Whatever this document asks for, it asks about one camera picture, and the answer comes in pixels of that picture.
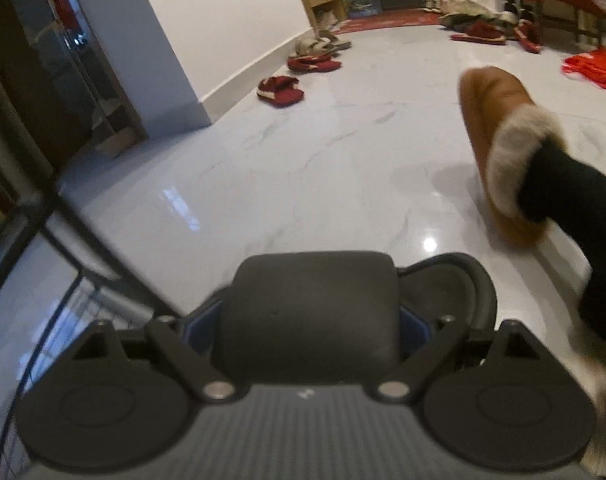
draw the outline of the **brown slipper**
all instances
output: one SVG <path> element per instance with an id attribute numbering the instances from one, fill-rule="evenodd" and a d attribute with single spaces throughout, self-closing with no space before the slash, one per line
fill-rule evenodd
<path id="1" fill-rule="evenodd" d="M 534 104 L 516 76 L 495 66 L 467 70 L 458 95 L 496 225 L 514 246 L 531 247 L 543 238 L 548 222 L 525 219 L 516 198 L 541 142 L 550 137 L 565 149 L 560 124 Z"/>

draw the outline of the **white fur trim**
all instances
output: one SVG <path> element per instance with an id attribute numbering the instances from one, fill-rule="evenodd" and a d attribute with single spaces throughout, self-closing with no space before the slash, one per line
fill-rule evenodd
<path id="1" fill-rule="evenodd" d="M 544 139 L 565 149 L 563 128 L 554 114 L 535 105 L 522 105 L 498 127 L 487 159 L 487 189 L 497 209 L 521 218 L 516 198 L 529 161 Z"/>

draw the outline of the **baseboard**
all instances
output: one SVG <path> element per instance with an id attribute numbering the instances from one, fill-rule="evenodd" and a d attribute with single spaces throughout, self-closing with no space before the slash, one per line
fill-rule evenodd
<path id="1" fill-rule="evenodd" d="M 215 123 L 238 101 L 256 88 L 262 78 L 271 76 L 279 67 L 283 66 L 288 55 L 294 51 L 294 44 L 298 40 L 313 36 L 314 31 L 309 28 L 305 32 L 289 38 L 264 56 L 241 68 L 218 88 L 211 91 L 202 99 L 209 120 Z"/>

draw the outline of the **sandal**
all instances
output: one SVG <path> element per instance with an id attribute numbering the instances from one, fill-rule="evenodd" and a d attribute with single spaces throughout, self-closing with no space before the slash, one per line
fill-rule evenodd
<path id="1" fill-rule="evenodd" d="M 320 41 L 316 38 L 307 38 L 296 42 L 296 51 L 289 55 L 290 58 L 301 56 L 324 56 L 333 54 L 336 47 L 327 41 Z"/>
<path id="2" fill-rule="evenodd" d="M 274 106 L 285 107 L 301 101 L 305 94 L 298 89 L 298 79 L 279 75 L 263 79 L 259 83 L 256 95 Z"/>
<path id="3" fill-rule="evenodd" d="M 320 30 L 318 32 L 318 38 L 325 43 L 333 45 L 336 50 L 345 50 L 352 46 L 350 40 L 342 40 L 338 36 L 332 34 L 329 30 Z"/>
<path id="4" fill-rule="evenodd" d="M 288 59 L 288 68 L 294 72 L 331 72 L 339 69 L 342 63 L 332 61 L 332 56 L 301 56 Z"/>
<path id="5" fill-rule="evenodd" d="M 499 29 L 483 20 L 471 24 L 463 34 L 452 34 L 449 38 L 454 41 L 471 41 L 472 43 L 492 45 L 507 43 L 505 35 Z"/>

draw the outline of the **gray ribbed surface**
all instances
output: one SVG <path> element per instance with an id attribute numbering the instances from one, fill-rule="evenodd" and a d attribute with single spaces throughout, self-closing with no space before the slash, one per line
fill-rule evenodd
<path id="1" fill-rule="evenodd" d="M 37 465 L 21 478 L 84 477 Z M 102 478 L 586 480 L 590 476 L 576 465 L 520 477 L 475 468 L 429 439 L 411 410 L 374 402 L 358 386 L 255 386 L 240 402 L 203 410 L 188 434 L 163 456 Z"/>

